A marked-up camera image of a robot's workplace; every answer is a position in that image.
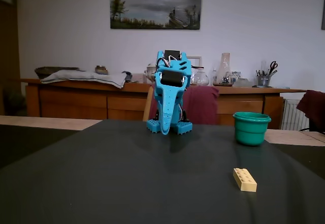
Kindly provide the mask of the blue gripper with motor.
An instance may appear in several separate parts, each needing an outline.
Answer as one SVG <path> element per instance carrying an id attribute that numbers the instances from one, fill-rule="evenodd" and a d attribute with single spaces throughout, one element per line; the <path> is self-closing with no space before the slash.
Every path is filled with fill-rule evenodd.
<path id="1" fill-rule="evenodd" d="M 159 110 L 160 132 L 173 129 L 179 135 L 191 131 L 191 123 L 183 118 L 182 97 L 188 77 L 184 72 L 163 70 L 155 73 L 152 107 Z"/>

